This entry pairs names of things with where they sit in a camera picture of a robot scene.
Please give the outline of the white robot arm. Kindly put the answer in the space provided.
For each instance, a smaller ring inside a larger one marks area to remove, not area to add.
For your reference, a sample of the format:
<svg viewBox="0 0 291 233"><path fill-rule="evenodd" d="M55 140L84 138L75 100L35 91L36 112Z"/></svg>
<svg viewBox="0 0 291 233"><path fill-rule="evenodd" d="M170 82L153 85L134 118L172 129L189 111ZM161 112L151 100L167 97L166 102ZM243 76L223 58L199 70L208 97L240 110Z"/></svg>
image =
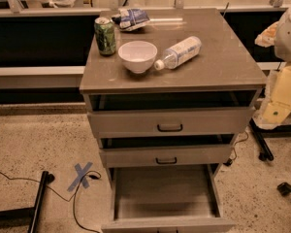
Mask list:
<svg viewBox="0 0 291 233"><path fill-rule="evenodd" d="M256 118L262 129L275 129L291 114L291 5L254 43L264 48L274 46L275 56L285 63L279 71L269 74L265 98Z"/></svg>

